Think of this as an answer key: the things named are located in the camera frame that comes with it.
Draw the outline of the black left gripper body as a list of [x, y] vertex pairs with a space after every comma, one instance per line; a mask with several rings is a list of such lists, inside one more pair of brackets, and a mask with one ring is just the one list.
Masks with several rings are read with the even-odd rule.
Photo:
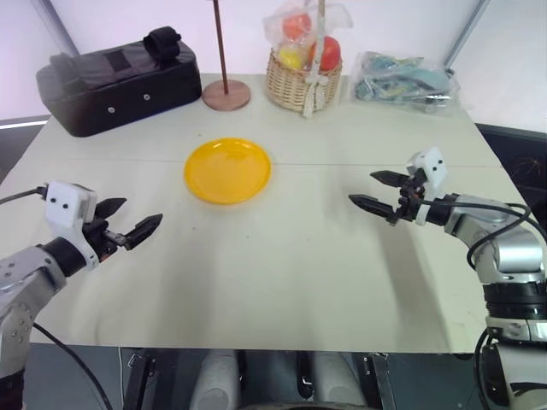
[[105, 219], [94, 218], [93, 221], [84, 223], [83, 234], [99, 261], [108, 259], [118, 248], [128, 249], [126, 237], [110, 231], [109, 223]]

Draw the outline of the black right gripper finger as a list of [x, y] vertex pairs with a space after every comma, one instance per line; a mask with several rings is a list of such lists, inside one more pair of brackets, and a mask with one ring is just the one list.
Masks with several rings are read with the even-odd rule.
[[358, 208], [383, 219], [389, 219], [395, 214], [391, 205], [380, 202], [374, 197], [364, 194], [350, 194], [348, 198]]
[[407, 181], [405, 174], [396, 173], [389, 170], [382, 170], [370, 173], [370, 176], [383, 185], [388, 186], [403, 186]]

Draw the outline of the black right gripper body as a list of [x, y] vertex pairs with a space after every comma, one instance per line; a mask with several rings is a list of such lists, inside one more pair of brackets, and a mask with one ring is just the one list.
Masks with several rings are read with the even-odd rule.
[[391, 225], [395, 225], [399, 220], [414, 221], [424, 196], [424, 184], [427, 182], [425, 171], [418, 168], [413, 175], [406, 176], [407, 181], [403, 186], [393, 186], [399, 188], [400, 197], [395, 214], [386, 219]]

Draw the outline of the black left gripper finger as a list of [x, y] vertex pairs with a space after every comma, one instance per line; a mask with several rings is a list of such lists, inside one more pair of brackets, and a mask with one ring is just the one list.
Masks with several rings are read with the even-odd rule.
[[123, 247], [132, 250], [150, 237], [161, 224], [163, 214], [154, 214], [139, 221], [134, 228], [124, 235]]
[[98, 219], [107, 220], [114, 215], [126, 202], [126, 198], [108, 198], [96, 205], [94, 216]]

